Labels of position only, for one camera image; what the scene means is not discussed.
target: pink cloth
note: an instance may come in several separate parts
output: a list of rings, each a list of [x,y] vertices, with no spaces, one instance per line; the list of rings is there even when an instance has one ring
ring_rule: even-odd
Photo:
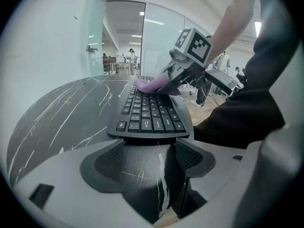
[[[135,87],[140,91],[146,94],[154,94],[155,90],[165,86],[169,82],[168,72],[164,72],[163,74],[157,76],[154,80],[148,82],[146,80],[137,79],[135,81]],[[171,90],[168,92],[168,95],[181,95],[178,89]]]

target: desk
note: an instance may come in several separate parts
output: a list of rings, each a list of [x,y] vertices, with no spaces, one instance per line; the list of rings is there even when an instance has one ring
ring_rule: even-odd
[[[80,79],[54,89],[34,103],[18,122],[9,142],[7,165],[11,185],[14,187],[52,156],[110,140],[107,125],[117,101],[124,92],[127,94],[135,77]],[[176,100],[183,104],[179,96]],[[190,115],[189,121],[187,125],[191,128]],[[165,143],[125,145],[124,198],[154,223],[164,211],[164,196],[172,204],[184,183],[175,150]]]

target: ceiling light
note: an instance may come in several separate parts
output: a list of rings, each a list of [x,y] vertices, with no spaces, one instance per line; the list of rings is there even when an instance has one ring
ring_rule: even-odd
[[[255,26],[256,26],[256,37],[258,37],[262,24],[261,22],[255,22]]]
[[[155,21],[155,20],[151,20],[151,19],[145,19],[145,21],[151,22],[151,23],[154,23],[154,24],[158,24],[158,25],[164,25],[164,23],[161,23],[161,22],[158,22],[158,21]]]

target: glass wall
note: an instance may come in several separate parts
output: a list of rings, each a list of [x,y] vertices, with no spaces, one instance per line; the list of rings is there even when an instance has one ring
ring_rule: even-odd
[[[149,4],[144,19],[144,47],[141,75],[157,76],[170,62],[185,17],[172,10]]]
[[[208,35],[208,32],[205,31],[201,26],[197,25],[196,23],[192,22],[190,19],[186,19],[185,22],[185,28],[195,28],[197,29],[200,33],[202,33],[204,36]]]

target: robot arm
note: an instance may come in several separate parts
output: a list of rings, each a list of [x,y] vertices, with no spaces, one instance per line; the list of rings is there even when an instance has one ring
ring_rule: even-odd
[[[164,95],[183,84],[201,88],[206,78],[231,94],[238,84],[236,80],[217,69],[205,71],[211,51],[212,44],[204,35],[195,28],[184,29],[175,48],[169,51],[171,62],[161,72],[168,72],[170,80],[156,93]]]

